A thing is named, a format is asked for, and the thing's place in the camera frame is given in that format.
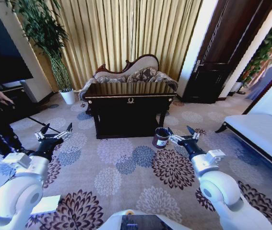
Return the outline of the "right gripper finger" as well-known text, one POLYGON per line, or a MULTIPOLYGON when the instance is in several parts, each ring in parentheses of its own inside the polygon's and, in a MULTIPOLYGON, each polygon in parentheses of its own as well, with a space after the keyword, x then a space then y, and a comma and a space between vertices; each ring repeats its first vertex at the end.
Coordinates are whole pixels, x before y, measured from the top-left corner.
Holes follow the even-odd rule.
POLYGON ((169 140, 173 143, 178 144, 179 141, 181 141, 181 136, 175 135, 173 131, 170 129, 170 127, 167 128, 167 131, 169 133, 169 140))
POLYGON ((190 135, 187 136, 187 139, 191 139, 194 141, 198 141, 200 137, 200 133, 196 132, 193 128, 190 126, 187 126, 187 130, 189 131, 190 135))

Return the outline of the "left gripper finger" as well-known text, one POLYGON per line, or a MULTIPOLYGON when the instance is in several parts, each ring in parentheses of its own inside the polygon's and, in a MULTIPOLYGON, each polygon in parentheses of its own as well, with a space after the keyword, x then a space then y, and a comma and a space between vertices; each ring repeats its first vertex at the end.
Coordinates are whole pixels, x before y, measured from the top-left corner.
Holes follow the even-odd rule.
POLYGON ((47 132, 47 130, 48 130, 48 128, 49 128, 49 125, 50 125, 50 123, 48 123, 48 124, 46 124, 45 126, 43 126, 43 127, 40 129, 39 132, 35 132, 35 136, 36 136, 36 139, 37 139, 37 140, 42 140, 42 139, 45 138, 44 135, 46 134, 46 132, 47 132))
POLYGON ((66 131, 63 131, 63 132, 55 135, 53 138, 66 140, 66 139, 69 138, 69 136, 71 135, 71 133, 72 133, 72 123, 70 123, 68 125, 66 131))

